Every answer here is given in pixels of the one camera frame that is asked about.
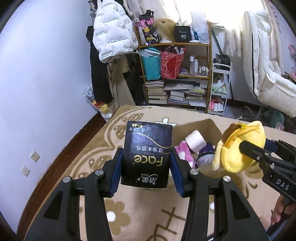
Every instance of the curtain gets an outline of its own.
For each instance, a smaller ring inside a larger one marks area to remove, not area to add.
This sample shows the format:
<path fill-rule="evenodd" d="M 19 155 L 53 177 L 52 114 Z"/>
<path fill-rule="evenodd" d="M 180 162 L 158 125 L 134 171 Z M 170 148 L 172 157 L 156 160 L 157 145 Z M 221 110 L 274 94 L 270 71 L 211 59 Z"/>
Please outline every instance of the curtain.
<path fill-rule="evenodd" d="M 223 52 L 230 56 L 242 57 L 241 19 L 245 11 L 267 10 L 272 22 L 271 58 L 278 62 L 283 71 L 283 53 L 279 27 L 269 0 L 127 0 L 131 9 L 137 6 L 144 13 L 153 10 L 155 18 L 171 18 L 191 24 L 191 11 L 204 12 L 207 19 L 225 27 Z"/>

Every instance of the teal bag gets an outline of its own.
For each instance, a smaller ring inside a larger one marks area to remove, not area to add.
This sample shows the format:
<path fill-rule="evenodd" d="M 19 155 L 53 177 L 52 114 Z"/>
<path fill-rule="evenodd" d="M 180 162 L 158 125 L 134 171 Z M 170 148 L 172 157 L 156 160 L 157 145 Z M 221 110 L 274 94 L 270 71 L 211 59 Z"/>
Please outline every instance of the teal bag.
<path fill-rule="evenodd" d="M 159 53 L 158 56 L 141 56 L 147 80 L 159 80 L 160 78 L 160 51 L 155 48 L 149 48 Z"/>

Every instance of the pink roll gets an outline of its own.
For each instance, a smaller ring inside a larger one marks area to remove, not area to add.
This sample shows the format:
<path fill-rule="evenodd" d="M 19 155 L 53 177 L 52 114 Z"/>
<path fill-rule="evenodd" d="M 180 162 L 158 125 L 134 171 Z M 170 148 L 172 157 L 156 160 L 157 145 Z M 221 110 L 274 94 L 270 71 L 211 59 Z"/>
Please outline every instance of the pink roll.
<path fill-rule="evenodd" d="M 200 134 L 198 130 L 193 131 L 191 134 L 189 134 L 186 138 L 185 141 L 189 148 L 195 152 L 198 153 L 201 149 L 203 149 L 207 144 Z"/>

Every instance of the floral rug pattern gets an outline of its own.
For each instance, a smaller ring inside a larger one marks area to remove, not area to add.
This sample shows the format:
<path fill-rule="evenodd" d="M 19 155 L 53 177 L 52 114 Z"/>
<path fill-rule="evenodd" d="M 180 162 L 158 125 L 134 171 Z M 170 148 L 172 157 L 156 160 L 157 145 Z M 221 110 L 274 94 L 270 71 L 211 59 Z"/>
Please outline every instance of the floral rug pattern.
<path fill-rule="evenodd" d="M 235 120 L 198 112 L 164 107 L 120 107 L 107 124 L 94 136 L 82 152 L 68 167 L 62 177 L 73 179 L 86 177 L 102 168 L 107 160 L 112 159 L 116 149 L 123 147 L 126 124 L 131 121 L 149 121 L 180 125 L 211 118 L 220 131 Z M 296 140 L 289 133 L 266 129 L 270 139 L 282 139 L 296 145 Z M 271 210 L 278 198 L 278 193 L 265 185 L 261 178 L 262 171 L 253 165 L 244 172 L 230 174 L 225 170 L 208 173 L 211 177 L 229 175 L 248 199 L 265 227 L 270 224 Z M 119 184 L 112 199 L 105 199 L 107 218 L 114 241 L 171 241 L 180 240 L 185 224 L 188 199 L 182 199 L 174 186 L 164 190 L 148 190 Z M 213 197 L 209 197 L 209 228 L 214 222 Z M 87 240 L 84 216 L 84 197 L 80 198 L 81 240 Z"/>

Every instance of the brown plush ear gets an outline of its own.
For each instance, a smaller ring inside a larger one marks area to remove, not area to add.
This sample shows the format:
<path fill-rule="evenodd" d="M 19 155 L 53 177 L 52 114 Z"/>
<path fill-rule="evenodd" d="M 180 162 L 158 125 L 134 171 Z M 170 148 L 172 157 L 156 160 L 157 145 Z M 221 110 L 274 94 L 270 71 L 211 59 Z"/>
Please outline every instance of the brown plush ear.
<path fill-rule="evenodd" d="M 223 135 L 222 135 L 222 142 L 223 144 L 225 144 L 226 140 L 228 139 L 228 137 L 237 129 L 241 128 L 241 125 L 237 124 L 237 123 L 232 123 L 230 124 L 230 126 L 224 131 Z"/>

